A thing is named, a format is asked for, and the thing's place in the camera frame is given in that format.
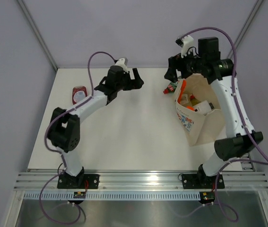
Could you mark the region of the clear Malory soap bottle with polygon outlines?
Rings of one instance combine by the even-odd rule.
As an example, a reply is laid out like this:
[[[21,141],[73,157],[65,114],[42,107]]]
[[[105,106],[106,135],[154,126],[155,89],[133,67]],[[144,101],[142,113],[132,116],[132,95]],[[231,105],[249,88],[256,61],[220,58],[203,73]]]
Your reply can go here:
[[[190,100],[187,94],[180,94],[177,99],[178,104],[186,106],[189,104]]]

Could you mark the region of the red ketchup bottle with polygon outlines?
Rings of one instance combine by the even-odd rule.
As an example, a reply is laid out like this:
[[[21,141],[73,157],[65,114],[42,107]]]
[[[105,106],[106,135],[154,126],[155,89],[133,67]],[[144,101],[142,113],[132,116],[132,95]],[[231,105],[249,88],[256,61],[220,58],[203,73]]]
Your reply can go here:
[[[87,90],[85,86],[76,86],[72,89],[72,103],[75,105],[87,97]]]

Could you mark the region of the green Fairy dish soap bottle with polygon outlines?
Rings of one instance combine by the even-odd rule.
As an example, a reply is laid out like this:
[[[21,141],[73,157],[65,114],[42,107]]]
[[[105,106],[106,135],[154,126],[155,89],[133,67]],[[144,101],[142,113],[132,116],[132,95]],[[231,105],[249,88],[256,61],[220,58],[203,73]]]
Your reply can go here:
[[[164,94],[174,93],[179,81],[176,82],[170,82],[167,88],[163,91]]]

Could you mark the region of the canvas bag orange handles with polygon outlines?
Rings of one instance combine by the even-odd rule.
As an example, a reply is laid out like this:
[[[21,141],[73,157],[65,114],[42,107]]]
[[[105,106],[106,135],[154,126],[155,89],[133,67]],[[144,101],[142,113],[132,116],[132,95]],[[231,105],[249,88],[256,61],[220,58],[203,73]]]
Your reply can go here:
[[[207,115],[202,115],[194,111],[190,102],[182,106],[177,102],[180,94],[187,94],[189,100],[191,95],[200,102],[207,100],[213,104],[214,110]],[[211,143],[217,139],[225,127],[225,119],[216,94],[202,75],[193,74],[187,79],[180,79],[173,100],[176,114],[190,146]]]

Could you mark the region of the yellow dish soap red cap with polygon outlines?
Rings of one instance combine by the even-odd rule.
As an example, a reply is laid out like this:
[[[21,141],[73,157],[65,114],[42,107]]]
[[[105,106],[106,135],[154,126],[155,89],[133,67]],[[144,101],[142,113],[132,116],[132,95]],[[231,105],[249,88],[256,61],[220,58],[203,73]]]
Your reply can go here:
[[[195,105],[199,104],[200,101],[194,95],[191,95],[190,96],[190,103],[191,103],[191,106],[194,107]]]

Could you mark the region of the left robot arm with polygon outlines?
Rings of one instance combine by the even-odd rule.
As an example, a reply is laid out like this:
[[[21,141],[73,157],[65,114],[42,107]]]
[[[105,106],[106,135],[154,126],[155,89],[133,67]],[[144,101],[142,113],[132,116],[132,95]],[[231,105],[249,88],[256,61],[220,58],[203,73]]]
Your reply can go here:
[[[61,175],[68,180],[73,188],[80,188],[84,183],[84,167],[82,166],[74,149],[80,142],[80,125],[98,109],[113,101],[118,92],[140,89],[144,81],[138,69],[132,69],[134,78],[130,73],[118,65],[109,68],[105,76],[93,90],[93,93],[69,109],[57,107],[45,133],[45,146],[52,152],[59,153],[64,171]]]

